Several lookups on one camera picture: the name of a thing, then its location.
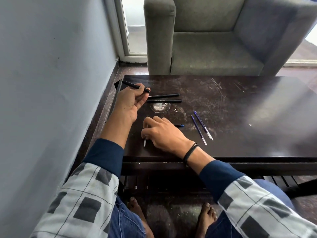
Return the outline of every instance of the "bare foot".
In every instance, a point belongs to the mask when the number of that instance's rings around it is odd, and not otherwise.
[[[153,232],[150,229],[148,223],[146,222],[144,214],[143,214],[141,207],[138,204],[137,200],[134,197],[131,197],[130,201],[128,202],[128,204],[126,206],[128,207],[128,209],[130,211],[132,211],[133,213],[137,214],[140,217],[142,224],[143,224],[143,227],[144,227],[145,232],[146,232],[146,237],[147,238],[154,238]]]
[[[217,220],[215,210],[209,203],[204,203],[198,217],[195,238],[205,238],[208,227]]]

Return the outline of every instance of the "blue jeans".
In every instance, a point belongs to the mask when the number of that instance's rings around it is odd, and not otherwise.
[[[254,180],[260,187],[279,198],[285,205],[295,210],[290,198],[275,184],[261,179]],[[111,216],[109,238],[145,238],[145,230],[141,219],[131,212],[117,197],[116,205]],[[205,238],[242,238],[239,232],[232,226],[227,215],[221,212],[217,221],[212,223]]]

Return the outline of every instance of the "sofa backrest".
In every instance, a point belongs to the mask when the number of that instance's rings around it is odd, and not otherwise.
[[[244,0],[174,0],[175,32],[232,31]]]

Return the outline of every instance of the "hand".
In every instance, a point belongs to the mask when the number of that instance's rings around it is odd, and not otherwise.
[[[156,148],[173,153],[181,159],[194,144],[167,118],[161,119],[158,116],[144,119],[141,137],[152,140]]]
[[[133,123],[138,116],[137,111],[142,107],[149,97],[148,93],[143,93],[144,85],[137,83],[139,89],[127,87],[117,95],[116,104],[113,112],[117,116],[128,118]]]

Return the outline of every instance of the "dark wooden table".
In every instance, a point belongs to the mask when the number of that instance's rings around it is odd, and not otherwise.
[[[317,175],[317,94],[294,77],[139,76],[150,95],[180,93],[182,103],[146,103],[138,111],[125,147],[122,175],[187,170],[181,160],[147,141],[146,116],[185,124],[181,131],[212,157],[248,175]],[[118,89],[125,88],[119,84]],[[202,142],[191,115],[196,110],[214,140]]]

